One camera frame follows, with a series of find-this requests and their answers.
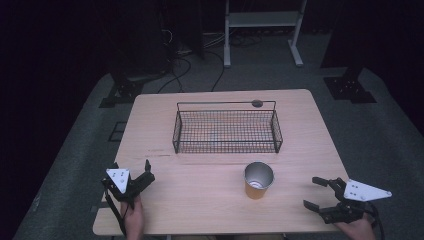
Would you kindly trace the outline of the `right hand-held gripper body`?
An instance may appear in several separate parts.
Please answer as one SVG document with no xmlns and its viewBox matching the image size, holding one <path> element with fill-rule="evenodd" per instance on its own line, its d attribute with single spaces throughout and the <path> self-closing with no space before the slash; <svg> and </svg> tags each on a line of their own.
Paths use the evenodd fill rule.
<svg viewBox="0 0 424 240">
<path fill-rule="evenodd" d="M 328 180 L 328 186 L 334 190 L 339 203 L 335 207 L 320 209 L 319 215 L 326 224 L 351 223 L 363 217 L 366 206 L 373 200 L 390 198 L 392 193 L 352 179 Z"/>
</svg>

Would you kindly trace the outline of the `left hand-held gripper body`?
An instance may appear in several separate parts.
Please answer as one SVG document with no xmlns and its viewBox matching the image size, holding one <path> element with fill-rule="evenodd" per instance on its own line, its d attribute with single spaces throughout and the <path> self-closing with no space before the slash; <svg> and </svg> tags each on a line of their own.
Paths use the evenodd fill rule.
<svg viewBox="0 0 424 240">
<path fill-rule="evenodd" d="M 155 181 L 155 176 L 149 170 L 136 179 L 130 177 L 128 169 L 107 169 L 106 174 L 103 180 L 106 188 L 117 201 L 126 202 L 131 207 L 134 207 L 134 199 Z"/>
</svg>

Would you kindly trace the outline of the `person's right hand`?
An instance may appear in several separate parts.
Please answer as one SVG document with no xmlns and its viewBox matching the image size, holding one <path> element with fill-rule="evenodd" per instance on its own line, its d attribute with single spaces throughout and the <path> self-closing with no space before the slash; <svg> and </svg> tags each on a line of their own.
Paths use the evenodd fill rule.
<svg viewBox="0 0 424 240">
<path fill-rule="evenodd" d="M 361 219 L 351 223 L 338 222 L 335 226 L 341 230 L 350 240 L 376 240 L 367 214 Z"/>
</svg>

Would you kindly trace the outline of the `person's left hand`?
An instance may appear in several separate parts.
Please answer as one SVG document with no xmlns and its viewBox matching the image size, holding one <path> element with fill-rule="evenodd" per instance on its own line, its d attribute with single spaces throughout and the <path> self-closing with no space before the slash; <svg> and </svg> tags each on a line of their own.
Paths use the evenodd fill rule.
<svg viewBox="0 0 424 240">
<path fill-rule="evenodd" d="M 143 240 L 144 213 L 141 197 L 134 199 L 134 207 L 122 202 L 120 206 L 121 217 L 124 220 L 127 240 Z"/>
</svg>

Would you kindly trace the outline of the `orange paper cup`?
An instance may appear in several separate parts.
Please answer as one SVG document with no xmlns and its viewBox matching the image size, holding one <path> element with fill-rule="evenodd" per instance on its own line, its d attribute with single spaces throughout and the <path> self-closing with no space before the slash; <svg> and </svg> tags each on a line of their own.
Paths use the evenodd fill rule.
<svg viewBox="0 0 424 240">
<path fill-rule="evenodd" d="M 245 193 L 251 199 L 260 199 L 274 182 L 273 169 L 264 162 L 252 162 L 244 169 Z"/>
</svg>

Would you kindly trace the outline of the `black stand base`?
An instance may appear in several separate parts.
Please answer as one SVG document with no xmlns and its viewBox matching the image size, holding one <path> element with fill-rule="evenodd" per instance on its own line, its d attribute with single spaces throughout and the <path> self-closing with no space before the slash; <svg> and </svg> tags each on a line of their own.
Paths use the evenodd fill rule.
<svg viewBox="0 0 424 240">
<path fill-rule="evenodd" d="M 373 95 L 359 82 L 362 66 L 351 66 L 342 76 L 325 77 L 324 82 L 335 100 L 349 100 L 353 104 L 376 103 Z"/>
<path fill-rule="evenodd" d="M 109 94 L 102 99 L 100 108 L 113 108 L 117 104 L 133 103 L 141 94 L 145 82 L 143 80 L 132 81 L 127 78 L 113 78 L 113 85 Z"/>
</svg>

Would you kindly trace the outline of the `white metal stand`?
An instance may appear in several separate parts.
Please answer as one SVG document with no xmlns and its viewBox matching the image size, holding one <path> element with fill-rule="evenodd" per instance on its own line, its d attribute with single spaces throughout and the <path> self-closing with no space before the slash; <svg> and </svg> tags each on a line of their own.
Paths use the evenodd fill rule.
<svg viewBox="0 0 424 240">
<path fill-rule="evenodd" d="M 231 66 L 230 30 L 235 28 L 262 28 L 262 27 L 293 27 L 294 33 L 291 39 L 287 40 L 294 63 L 297 67 L 304 65 L 297 48 L 299 33 L 301 30 L 308 0 L 302 0 L 297 11 L 278 12 L 242 12 L 232 13 L 230 11 L 230 0 L 226 0 L 225 5 L 225 25 L 224 25 L 224 47 L 223 66 Z"/>
</svg>

